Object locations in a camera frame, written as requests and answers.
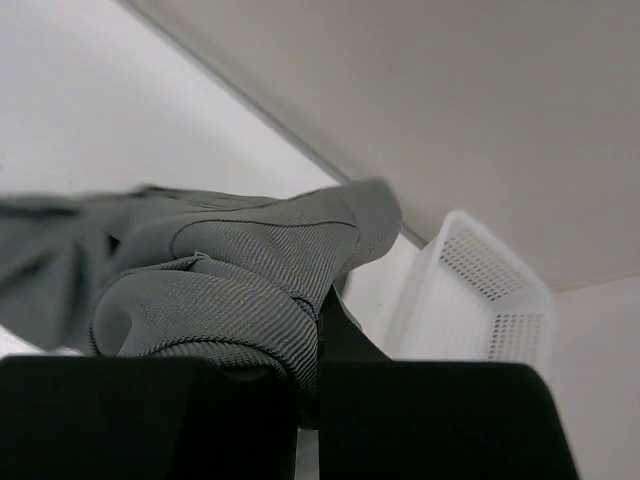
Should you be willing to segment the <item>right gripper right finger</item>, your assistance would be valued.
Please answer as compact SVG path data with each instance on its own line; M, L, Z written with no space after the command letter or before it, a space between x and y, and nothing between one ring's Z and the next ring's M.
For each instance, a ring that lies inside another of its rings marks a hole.
M323 479L575 479L551 392L529 366L387 357L330 292L319 318Z

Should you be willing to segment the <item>grey pleated skirt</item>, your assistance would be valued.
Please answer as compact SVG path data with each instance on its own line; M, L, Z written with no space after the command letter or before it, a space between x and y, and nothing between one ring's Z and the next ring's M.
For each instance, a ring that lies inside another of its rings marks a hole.
M317 422L321 307L401 228L368 180L288 199L145 187L1 201L1 323L45 351L267 367Z

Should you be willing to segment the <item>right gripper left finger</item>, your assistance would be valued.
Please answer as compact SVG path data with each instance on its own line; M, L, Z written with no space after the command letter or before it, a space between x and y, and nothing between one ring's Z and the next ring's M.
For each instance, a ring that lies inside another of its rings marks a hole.
M292 395L266 367L194 358L1 363L5 479L291 479Z

